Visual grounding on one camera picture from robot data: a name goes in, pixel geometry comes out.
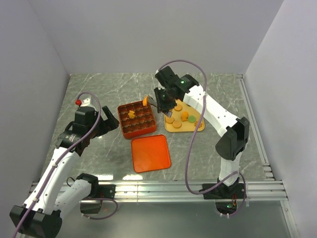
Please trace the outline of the metal tongs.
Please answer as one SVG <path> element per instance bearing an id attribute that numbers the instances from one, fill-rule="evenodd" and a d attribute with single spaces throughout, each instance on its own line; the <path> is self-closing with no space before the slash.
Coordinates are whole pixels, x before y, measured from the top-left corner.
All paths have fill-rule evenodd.
<path id="1" fill-rule="evenodd" d="M 146 99 L 146 105 L 154 106 L 155 108 L 158 108 L 158 104 L 156 100 L 154 100 L 151 96 L 148 96 Z"/>

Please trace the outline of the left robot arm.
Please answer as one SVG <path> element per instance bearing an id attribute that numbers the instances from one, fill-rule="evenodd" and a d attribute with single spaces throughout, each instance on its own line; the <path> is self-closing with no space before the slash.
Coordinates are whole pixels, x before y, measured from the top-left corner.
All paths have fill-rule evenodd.
<path id="1" fill-rule="evenodd" d="M 63 182 L 90 141 L 118 128 L 119 121 L 98 99 L 77 100 L 74 120 L 58 136 L 51 161 L 34 191 L 23 205 L 15 205 L 10 218 L 18 233 L 35 238 L 54 238 L 66 214 L 81 200 L 112 200 L 103 197 L 97 176 L 82 173 L 59 194 Z"/>

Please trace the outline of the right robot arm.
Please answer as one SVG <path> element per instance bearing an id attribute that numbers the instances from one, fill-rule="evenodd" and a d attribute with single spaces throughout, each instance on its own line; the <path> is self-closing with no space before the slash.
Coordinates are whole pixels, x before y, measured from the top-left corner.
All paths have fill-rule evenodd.
<path id="1" fill-rule="evenodd" d="M 154 89 L 158 113 L 170 117 L 176 101 L 180 100 L 198 111 L 217 131 L 220 140 L 215 149 L 221 157 L 218 179 L 222 181 L 218 192 L 220 196 L 229 198 L 235 193 L 240 158 L 249 141 L 249 120 L 230 113 L 188 74 L 179 77 L 170 66 L 166 66 L 156 72 L 155 78 L 162 86 Z"/>

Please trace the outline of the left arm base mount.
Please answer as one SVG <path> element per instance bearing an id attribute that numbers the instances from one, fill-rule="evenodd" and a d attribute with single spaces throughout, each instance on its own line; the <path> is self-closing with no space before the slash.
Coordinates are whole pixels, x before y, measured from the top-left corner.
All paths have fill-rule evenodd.
<path id="1" fill-rule="evenodd" d="M 114 193 L 116 185 L 99 184 L 99 179 L 97 176 L 82 173 L 75 181 L 84 180 L 91 185 L 90 193 L 84 198 L 84 201 L 91 200 L 92 203 L 84 203 L 80 205 L 80 211 L 82 215 L 91 220 L 103 220 L 113 216 L 118 210 L 118 203 L 114 200 Z M 98 214 L 101 211 L 101 207 L 104 201 L 113 202 L 115 204 L 115 209 L 112 213 L 105 217 L 91 217 L 90 214 Z"/>

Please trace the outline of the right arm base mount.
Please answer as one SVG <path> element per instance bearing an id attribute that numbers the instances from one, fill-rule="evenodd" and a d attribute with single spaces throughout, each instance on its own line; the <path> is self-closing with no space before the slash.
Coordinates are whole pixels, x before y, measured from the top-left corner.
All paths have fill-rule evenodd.
<path id="1" fill-rule="evenodd" d="M 235 183 L 231 186 L 221 184 L 217 188 L 204 193 L 203 198 L 204 200 L 243 199 L 246 198 L 245 191 L 243 183 Z"/>

